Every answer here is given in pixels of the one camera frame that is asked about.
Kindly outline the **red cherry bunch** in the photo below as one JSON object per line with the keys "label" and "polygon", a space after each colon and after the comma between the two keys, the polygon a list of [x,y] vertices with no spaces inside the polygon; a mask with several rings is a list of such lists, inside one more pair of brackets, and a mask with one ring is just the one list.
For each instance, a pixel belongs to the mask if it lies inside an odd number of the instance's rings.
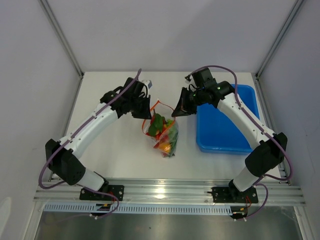
{"label": "red cherry bunch", "polygon": [[165,118],[154,110],[146,134],[159,140],[161,135],[172,125],[172,123],[172,119]]}

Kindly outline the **clear zip bag orange zipper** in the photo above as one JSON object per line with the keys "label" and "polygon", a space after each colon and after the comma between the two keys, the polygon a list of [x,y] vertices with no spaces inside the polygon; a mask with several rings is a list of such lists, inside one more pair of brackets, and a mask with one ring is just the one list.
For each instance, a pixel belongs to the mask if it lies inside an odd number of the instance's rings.
{"label": "clear zip bag orange zipper", "polygon": [[179,138],[179,126],[172,116],[173,111],[171,106],[158,100],[150,108],[151,119],[145,119],[141,126],[152,148],[164,158],[175,156]]}

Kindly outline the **red orange mango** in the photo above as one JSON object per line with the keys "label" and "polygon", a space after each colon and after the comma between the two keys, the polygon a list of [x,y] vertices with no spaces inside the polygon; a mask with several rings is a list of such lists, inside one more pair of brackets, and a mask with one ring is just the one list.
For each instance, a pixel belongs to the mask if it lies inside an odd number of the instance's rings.
{"label": "red orange mango", "polygon": [[162,150],[162,144],[163,144],[163,141],[162,140],[160,140],[159,142],[157,142],[154,146],[153,146],[153,148],[154,149],[158,149],[158,150]]}

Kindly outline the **yellow orange mango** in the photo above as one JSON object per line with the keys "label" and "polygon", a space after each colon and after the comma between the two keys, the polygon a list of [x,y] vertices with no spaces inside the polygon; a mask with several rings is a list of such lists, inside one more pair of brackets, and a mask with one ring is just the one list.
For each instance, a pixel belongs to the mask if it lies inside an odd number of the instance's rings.
{"label": "yellow orange mango", "polygon": [[169,142],[163,142],[159,144],[159,149],[166,154],[169,154],[171,152],[171,144]]}

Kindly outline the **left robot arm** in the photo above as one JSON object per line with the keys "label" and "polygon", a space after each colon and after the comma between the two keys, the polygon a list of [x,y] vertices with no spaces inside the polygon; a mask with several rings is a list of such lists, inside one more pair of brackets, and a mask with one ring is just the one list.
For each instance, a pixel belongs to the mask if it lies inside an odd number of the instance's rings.
{"label": "left robot arm", "polygon": [[97,200],[108,196],[107,181],[98,173],[86,168],[80,161],[93,140],[109,125],[130,113],[135,119],[151,119],[150,80],[129,77],[123,86],[105,93],[94,111],[69,134],[45,144],[45,167],[58,175],[63,183],[91,189]]}

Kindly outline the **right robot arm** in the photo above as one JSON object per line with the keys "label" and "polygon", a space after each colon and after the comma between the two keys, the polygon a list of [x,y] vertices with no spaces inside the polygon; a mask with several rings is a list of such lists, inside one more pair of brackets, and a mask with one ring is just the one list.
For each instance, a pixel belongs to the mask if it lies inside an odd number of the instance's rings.
{"label": "right robot arm", "polygon": [[228,184],[228,196],[234,202],[246,197],[247,190],[257,185],[268,171],[289,157],[286,153],[288,138],[275,133],[262,122],[241,100],[238,85],[213,78],[211,65],[203,66],[188,74],[185,79],[194,81],[195,90],[183,87],[172,116],[196,114],[197,107],[210,104],[228,117],[243,134],[252,152],[245,159],[245,167]]}

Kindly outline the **blue plastic bin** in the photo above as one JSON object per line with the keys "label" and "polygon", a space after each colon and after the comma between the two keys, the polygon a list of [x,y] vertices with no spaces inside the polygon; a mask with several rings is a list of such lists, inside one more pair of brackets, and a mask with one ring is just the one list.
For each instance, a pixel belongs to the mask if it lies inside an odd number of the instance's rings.
{"label": "blue plastic bin", "polygon": [[252,151],[235,124],[208,103],[197,107],[196,143],[204,153],[247,155]]}

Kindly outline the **aluminium mounting rail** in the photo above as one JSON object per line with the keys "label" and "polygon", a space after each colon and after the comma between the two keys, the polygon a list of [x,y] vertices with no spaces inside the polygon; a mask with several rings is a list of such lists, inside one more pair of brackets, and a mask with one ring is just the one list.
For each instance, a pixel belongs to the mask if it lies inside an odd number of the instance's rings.
{"label": "aluminium mounting rail", "polygon": [[[212,187],[225,187],[226,180],[177,180],[177,179],[109,179],[111,185],[123,185],[122,202],[128,204],[160,205],[205,205],[211,204],[213,198],[209,193]],[[306,201],[301,187],[264,181],[257,186],[257,196],[262,204],[267,199],[267,206],[300,207]],[[79,202],[81,187],[63,183],[49,190],[37,187],[33,200],[35,202]]]}

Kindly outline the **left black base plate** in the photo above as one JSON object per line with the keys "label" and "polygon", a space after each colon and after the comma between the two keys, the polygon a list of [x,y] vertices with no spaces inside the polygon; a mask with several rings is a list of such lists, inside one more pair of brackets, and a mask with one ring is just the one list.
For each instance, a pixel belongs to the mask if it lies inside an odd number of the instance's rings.
{"label": "left black base plate", "polygon": [[98,191],[108,195],[95,193],[83,187],[80,191],[79,199],[82,201],[115,201],[111,197],[113,195],[121,202],[124,197],[125,186],[104,184]]}

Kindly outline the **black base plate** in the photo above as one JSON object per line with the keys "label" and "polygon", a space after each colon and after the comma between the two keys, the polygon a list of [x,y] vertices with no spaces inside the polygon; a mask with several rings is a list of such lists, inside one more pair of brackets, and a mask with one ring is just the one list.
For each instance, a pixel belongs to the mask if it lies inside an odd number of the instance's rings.
{"label": "black base plate", "polygon": [[124,197],[125,186],[104,184],[98,191],[108,195],[95,193],[83,187],[80,191],[79,199],[82,201],[115,201],[111,197],[113,195],[121,202]]}
{"label": "black base plate", "polygon": [[236,188],[233,189],[227,186],[214,186],[211,191],[208,191],[212,195],[214,203],[237,203],[245,204],[247,200],[249,203],[257,204],[259,202],[257,191],[254,187],[241,192]]}

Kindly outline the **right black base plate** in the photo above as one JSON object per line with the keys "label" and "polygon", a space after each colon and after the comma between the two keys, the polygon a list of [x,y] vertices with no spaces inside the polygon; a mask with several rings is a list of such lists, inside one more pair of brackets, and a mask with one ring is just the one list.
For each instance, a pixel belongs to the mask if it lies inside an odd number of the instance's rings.
{"label": "right black base plate", "polygon": [[247,200],[249,203],[257,204],[259,202],[257,191],[254,187],[241,192],[236,188],[233,189],[227,186],[214,186],[211,191],[208,191],[212,195],[214,203],[237,203],[245,204]]}

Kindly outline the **left aluminium frame post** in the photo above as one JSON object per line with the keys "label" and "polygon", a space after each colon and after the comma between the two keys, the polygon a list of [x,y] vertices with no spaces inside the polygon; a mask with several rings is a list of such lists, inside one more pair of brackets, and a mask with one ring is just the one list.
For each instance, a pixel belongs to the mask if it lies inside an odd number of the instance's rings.
{"label": "left aluminium frame post", "polygon": [[78,74],[79,77],[84,76],[84,72],[82,71],[80,64],[78,60],[76,59],[76,56],[64,34],[63,29],[60,26],[60,23],[52,10],[52,7],[48,0],[38,0],[39,5],[41,6],[49,24],[51,25],[57,39],[60,42],[60,45],[62,46],[63,50],[65,51],[65,54],[67,55],[69,61],[71,62],[74,70]]}

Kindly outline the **aluminium frame post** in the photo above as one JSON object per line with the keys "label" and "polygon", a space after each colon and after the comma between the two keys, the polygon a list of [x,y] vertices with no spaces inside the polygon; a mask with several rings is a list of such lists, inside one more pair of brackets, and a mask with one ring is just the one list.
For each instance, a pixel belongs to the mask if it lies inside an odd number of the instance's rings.
{"label": "aluminium frame post", "polygon": [[290,9],[288,15],[285,17],[283,24],[281,25],[275,39],[273,40],[269,50],[267,51],[265,57],[263,58],[257,72],[255,73],[255,78],[259,81],[263,72],[267,68],[268,64],[272,60],[273,56],[276,54],[281,43],[285,39],[287,33],[289,32],[291,26],[293,25],[295,19],[297,18],[302,7],[306,3],[306,0],[295,0],[292,8]]}
{"label": "aluminium frame post", "polygon": [[57,39],[60,42],[60,45],[62,46],[63,50],[65,51],[65,54],[67,55],[69,61],[71,62],[74,70],[78,74],[79,77],[84,76],[84,72],[82,71],[80,64],[78,60],[76,59],[76,56],[64,34],[63,29],[60,26],[60,23],[52,10],[52,7],[48,0],[38,0],[39,5],[41,6],[49,24],[51,25]]}

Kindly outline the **right aluminium frame post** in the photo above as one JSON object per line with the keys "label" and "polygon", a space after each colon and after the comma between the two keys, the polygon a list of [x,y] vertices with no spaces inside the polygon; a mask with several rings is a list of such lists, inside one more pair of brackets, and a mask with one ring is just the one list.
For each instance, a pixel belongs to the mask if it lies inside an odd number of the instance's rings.
{"label": "right aluminium frame post", "polygon": [[269,50],[267,51],[265,57],[263,58],[257,72],[255,73],[255,78],[259,81],[263,72],[267,68],[268,64],[272,60],[273,56],[276,54],[281,43],[285,39],[287,33],[289,32],[291,26],[293,25],[295,19],[297,18],[302,7],[306,3],[306,0],[295,0],[292,8],[290,9],[288,15],[285,17],[283,24],[281,25],[275,39],[273,40]]}

